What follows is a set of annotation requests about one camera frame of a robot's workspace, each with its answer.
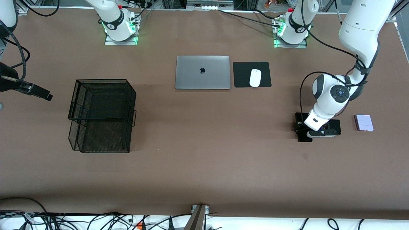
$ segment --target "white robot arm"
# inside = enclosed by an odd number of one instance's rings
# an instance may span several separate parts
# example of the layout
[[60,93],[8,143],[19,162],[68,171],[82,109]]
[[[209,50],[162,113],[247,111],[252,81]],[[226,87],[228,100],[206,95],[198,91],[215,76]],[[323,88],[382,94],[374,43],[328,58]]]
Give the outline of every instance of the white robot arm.
[[136,32],[135,13],[120,9],[114,0],[86,0],[97,11],[108,36],[123,41]]
[[310,27],[319,9],[317,0],[306,0],[304,3],[302,1],[298,0],[293,12],[284,14],[285,27],[281,33],[278,33],[278,36],[289,44],[299,44],[308,36],[308,31],[305,29],[301,17],[301,7],[303,7],[304,21],[307,28]]
[[[15,0],[0,0],[0,20],[12,32],[17,26],[17,12]],[[9,33],[0,26],[0,38],[5,38]]]
[[[304,6],[306,15],[315,15],[314,4],[308,0]],[[378,34],[390,14],[395,0],[354,0],[339,30],[341,43],[351,52],[357,54],[360,61],[355,63],[351,75],[322,74],[316,78],[312,92],[317,102],[308,114],[304,124],[312,130],[319,130],[334,117],[347,103],[360,96],[363,83],[379,51]]]
[[[115,41],[123,41],[136,32],[135,13],[127,9],[120,9],[114,0],[86,0],[101,17],[102,24],[109,37]],[[0,20],[10,31],[17,26],[15,0],[0,0]],[[0,27],[0,38],[9,34]]]

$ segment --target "power cable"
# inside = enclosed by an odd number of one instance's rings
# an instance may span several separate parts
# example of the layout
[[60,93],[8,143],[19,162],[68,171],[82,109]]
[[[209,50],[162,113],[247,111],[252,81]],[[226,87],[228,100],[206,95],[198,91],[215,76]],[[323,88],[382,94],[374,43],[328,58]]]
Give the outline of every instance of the power cable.
[[23,3],[23,5],[25,5],[29,10],[33,11],[35,14],[38,14],[40,16],[43,17],[50,17],[53,16],[55,13],[57,13],[58,9],[60,8],[60,0],[57,0],[57,8],[54,10],[54,12],[52,12],[51,14],[41,14],[35,10],[33,10],[33,8],[31,8],[27,3],[25,3],[25,1],[21,1]]
[[265,22],[257,21],[257,20],[251,19],[251,18],[246,18],[246,17],[240,16],[240,15],[237,15],[237,14],[232,14],[232,13],[229,13],[229,12],[225,12],[225,11],[223,11],[223,10],[219,10],[219,9],[218,9],[218,11],[220,11],[220,12],[222,12],[222,13],[224,13],[224,14],[229,14],[229,15],[232,15],[232,16],[235,16],[235,17],[239,17],[239,18],[243,18],[243,19],[250,20],[250,21],[253,21],[253,22],[257,22],[257,23],[269,25],[269,26],[272,26],[272,27],[277,27],[277,28],[280,27],[279,25],[273,25],[273,24],[271,24],[271,23],[265,23]]
[[14,39],[14,41],[17,44],[18,50],[20,51],[20,55],[21,55],[21,59],[22,59],[22,65],[23,65],[23,75],[21,76],[20,79],[18,79],[17,81],[22,81],[25,78],[26,72],[27,72],[27,67],[26,67],[26,62],[25,62],[25,57],[24,57],[24,53],[23,53],[23,49],[20,45],[20,42],[18,42],[16,36],[14,36],[13,32],[11,32],[8,27],[6,26],[6,24],[4,24],[3,21],[0,20],[1,25],[3,26],[3,28],[9,33],[9,35]]

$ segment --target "black stand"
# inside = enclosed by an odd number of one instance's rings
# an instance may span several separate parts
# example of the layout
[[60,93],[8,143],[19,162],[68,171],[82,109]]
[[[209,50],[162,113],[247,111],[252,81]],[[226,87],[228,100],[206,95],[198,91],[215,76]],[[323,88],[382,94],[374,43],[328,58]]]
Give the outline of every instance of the black stand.
[[[307,117],[308,113],[303,113],[303,120],[306,120]],[[304,125],[303,120],[301,119],[301,113],[295,113],[294,131],[297,134],[298,142],[312,142],[312,137],[322,138],[341,135],[339,120],[329,120],[318,131],[314,131]]]

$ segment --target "computer mouse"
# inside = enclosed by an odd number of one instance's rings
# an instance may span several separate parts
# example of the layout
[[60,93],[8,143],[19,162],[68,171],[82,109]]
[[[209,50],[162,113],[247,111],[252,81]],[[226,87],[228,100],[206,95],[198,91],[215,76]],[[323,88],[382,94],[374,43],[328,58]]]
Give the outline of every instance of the computer mouse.
[[258,87],[261,81],[261,70],[252,69],[252,73],[250,74],[250,86],[251,87]]

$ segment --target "black strap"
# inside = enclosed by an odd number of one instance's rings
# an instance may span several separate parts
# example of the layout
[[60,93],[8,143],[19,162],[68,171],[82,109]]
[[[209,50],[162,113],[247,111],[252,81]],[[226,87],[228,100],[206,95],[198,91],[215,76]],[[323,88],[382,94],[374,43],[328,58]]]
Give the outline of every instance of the black strap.
[[308,25],[306,25],[306,26],[297,24],[297,23],[293,20],[292,14],[290,14],[290,16],[288,17],[288,22],[290,23],[291,27],[294,28],[294,30],[295,30],[295,32],[296,32],[297,34],[303,33],[303,32],[306,30],[306,28],[308,28],[308,27],[311,25],[311,23],[308,24]]
[[364,67],[361,65],[361,62],[358,61],[358,60],[356,60],[356,62],[355,62],[355,68],[356,68],[357,70],[359,70],[360,72],[364,73],[364,74],[368,74],[368,73],[371,71],[371,69],[372,69],[372,66],[373,66],[373,63],[375,62],[376,57],[378,56],[379,49],[380,49],[380,42],[379,42],[379,40],[378,40],[378,47],[376,48],[375,55],[373,56],[373,59],[372,59],[370,65],[369,65],[369,67],[368,67],[368,68],[364,68]]
[[120,10],[121,15],[119,16],[119,18],[113,22],[106,22],[104,20],[102,20],[102,23],[105,25],[106,28],[110,29],[110,30],[116,30],[118,25],[120,25],[122,23],[122,21],[124,20],[124,12],[122,10]]

